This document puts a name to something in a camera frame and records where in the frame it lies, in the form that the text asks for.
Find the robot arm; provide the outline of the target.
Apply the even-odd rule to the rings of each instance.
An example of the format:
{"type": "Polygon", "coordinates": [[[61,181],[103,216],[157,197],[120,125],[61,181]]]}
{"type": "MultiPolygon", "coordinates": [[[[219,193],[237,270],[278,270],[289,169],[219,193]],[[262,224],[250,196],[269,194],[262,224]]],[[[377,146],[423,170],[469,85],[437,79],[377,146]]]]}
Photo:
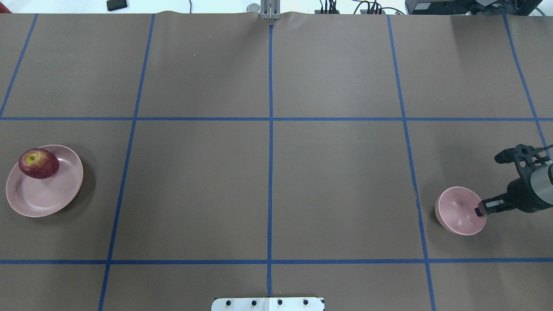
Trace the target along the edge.
{"type": "Polygon", "coordinates": [[[552,165],[540,165],[537,169],[523,168],[520,177],[508,184],[505,193],[480,201],[474,212],[478,217],[515,209],[535,213],[552,205],[552,165]]]}

